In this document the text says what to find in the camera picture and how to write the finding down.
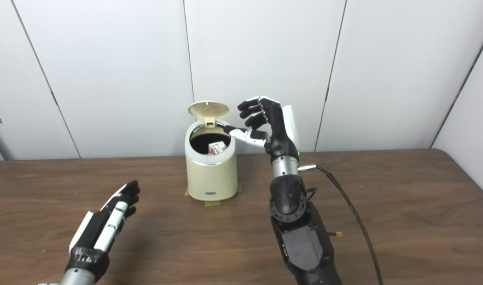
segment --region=open lid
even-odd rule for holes
[[[188,110],[194,117],[207,121],[224,117],[229,112],[229,107],[214,101],[199,101],[190,105]]]

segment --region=wooden table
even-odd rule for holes
[[[483,285],[483,192],[438,150],[310,153],[332,171],[370,233],[387,285]],[[59,281],[85,213],[124,183],[142,188],[99,285],[293,285],[268,217],[267,155],[239,155],[243,191],[205,207],[184,196],[184,157],[0,162],[0,285]],[[341,195],[303,173],[345,285],[376,284]]]

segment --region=metal cylinder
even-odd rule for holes
[[[94,285],[95,276],[88,270],[71,268],[66,271],[60,285]]]
[[[290,155],[277,157],[273,162],[274,177],[298,175],[298,160]]]

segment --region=beige trash can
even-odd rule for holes
[[[200,101],[189,106],[189,114],[197,118],[185,134],[187,188],[189,195],[201,201],[229,199],[238,190],[236,139],[224,133],[229,108],[221,103]],[[223,142],[225,150],[209,154],[209,145]]]

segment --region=robotic arm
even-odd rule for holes
[[[298,285],[342,285],[334,264],[330,234],[314,204],[307,200],[307,190],[298,167],[298,136],[290,106],[268,97],[254,97],[238,106],[245,126],[252,130],[225,126],[236,139],[264,147],[271,156],[274,180],[270,184],[270,219],[285,266]],[[272,135],[258,131],[270,124]]]
[[[69,263],[60,283],[39,285],[93,285],[108,270],[108,253],[124,221],[136,212],[140,188],[134,180],[122,186],[95,213],[88,212],[69,245]]]

